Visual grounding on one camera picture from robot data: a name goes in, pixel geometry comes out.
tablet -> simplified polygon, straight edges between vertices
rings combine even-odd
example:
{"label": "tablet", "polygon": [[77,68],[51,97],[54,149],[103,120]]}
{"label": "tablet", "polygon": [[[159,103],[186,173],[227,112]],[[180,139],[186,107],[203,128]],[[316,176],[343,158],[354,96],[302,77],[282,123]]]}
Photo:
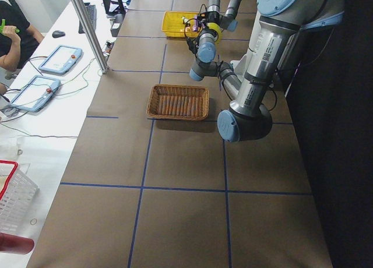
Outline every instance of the tablet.
{"label": "tablet", "polygon": [[59,45],[38,68],[48,73],[63,75],[69,72],[82,54],[81,48]]}
{"label": "tablet", "polygon": [[37,112],[50,101],[60,85],[58,79],[35,76],[10,103],[20,110]]}

white plastic basket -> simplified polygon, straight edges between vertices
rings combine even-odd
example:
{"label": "white plastic basket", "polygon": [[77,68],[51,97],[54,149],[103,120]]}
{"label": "white plastic basket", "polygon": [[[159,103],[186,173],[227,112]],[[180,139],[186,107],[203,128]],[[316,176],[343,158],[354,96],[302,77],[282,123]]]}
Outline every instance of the white plastic basket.
{"label": "white plastic basket", "polygon": [[7,177],[0,189],[0,232],[14,234],[38,191],[38,186],[14,161],[0,160],[0,177]]}

green pen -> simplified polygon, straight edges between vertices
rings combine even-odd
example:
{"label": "green pen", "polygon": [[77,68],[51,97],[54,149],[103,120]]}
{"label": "green pen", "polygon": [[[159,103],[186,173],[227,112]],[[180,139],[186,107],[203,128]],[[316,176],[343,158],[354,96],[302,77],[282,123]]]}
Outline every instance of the green pen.
{"label": "green pen", "polygon": [[0,25],[0,33],[2,34],[2,30],[4,29],[4,26],[5,26],[5,19],[2,19],[2,21],[1,21],[1,25]]}

black mouse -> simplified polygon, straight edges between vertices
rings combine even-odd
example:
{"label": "black mouse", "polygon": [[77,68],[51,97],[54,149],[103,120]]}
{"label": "black mouse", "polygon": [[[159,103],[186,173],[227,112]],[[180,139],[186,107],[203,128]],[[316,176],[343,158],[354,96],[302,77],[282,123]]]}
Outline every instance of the black mouse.
{"label": "black mouse", "polygon": [[64,35],[65,35],[65,32],[60,31],[60,30],[53,31],[52,33],[53,38],[60,38],[60,37],[63,37]]}

black curtain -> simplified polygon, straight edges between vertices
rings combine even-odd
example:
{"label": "black curtain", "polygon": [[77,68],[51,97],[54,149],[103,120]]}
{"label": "black curtain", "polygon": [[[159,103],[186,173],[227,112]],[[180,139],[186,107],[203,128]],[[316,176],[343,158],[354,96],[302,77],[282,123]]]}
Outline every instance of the black curtain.
{"label": "black curtain", "polygon": [[[373,267],[373,0],[346,0],[287,96],[334,267]],[[304,62],[330,30],[309,35]]]}

